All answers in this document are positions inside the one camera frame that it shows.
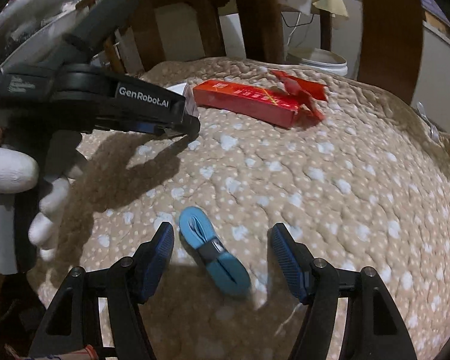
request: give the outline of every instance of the metal screw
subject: metal screw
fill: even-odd
[[[370,276],[371,278],[377,274],[375,268],[372,268],[371,266],[366,266],[365,268],[363,268],[363,272],[365,272],[365,274],[367,276]]]
[[[132,265],[132,262],[133,262],[132,257],[124,257],[123,259],[120,260],[120,265],[123,267],[128,267]]]
[[[76,278],[77,276],[80,276],[82,274],[82,269],[79,266],[76,266],[75,268],[72,269],[71,273],[70,273],[74,278]]]
[[[317,257],[313,260],[313,265],[315,265],[317,268],[324,268],[327,266],[327,261],[325,259]]]

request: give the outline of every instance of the white cloth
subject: white cloth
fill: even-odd
[[[75,152],[73,167],[52,182],[51,191],[39,204],[40,211],[29,229],[30,242],[39,249],[45,261],[51,261],[56,253],[58,232],[70,190],[70,179],[82,174],[85,158]],[[19,151],[0,148],[0,194],[20,193],[33,188],[38,181],[37,162]]]

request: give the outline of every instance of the rolled blue strap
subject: rolled blue strap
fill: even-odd
[[[183,238],[197,251],[220,291],[245,296],[250,288],[248,272],[223,246],[205,212],[198,207],[187,207],[180,214],[178,225]]]

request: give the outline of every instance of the red box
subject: red box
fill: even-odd
[[[193,96],[197,105],[227,109],[285,128],[294,125],[300,107],[288,95],[216,79],[197,85]]]

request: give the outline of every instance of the beige quilt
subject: beige quilt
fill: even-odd
[[[165,62],[143,78],[163,86],[210,78],[280,86],[268,68],[276,66],[210,58]],[[157,359],[286,359],[305,307],[267,251],[267,230],[285,222],[295,240],[337,268],[374,266],[418,359],[432,359],[450,335],[450,136],[434,143],[426,124],[384,90],[288,69],[328,85],[329,102],[319,102],[324,123],[284,130],[201,108],[202,130],[191,143],[113,131],[85,136],[80,150],[90,164],[73,185],[58,257],[30,272],[45,304],[72,266],[108,268],[169,221],[172,261],[141,307]],[[248,299],[222,295],[184,250],[176,222],[191,205],[248,269]],[[338,357],[345,311],[341,299],[329,359]]]

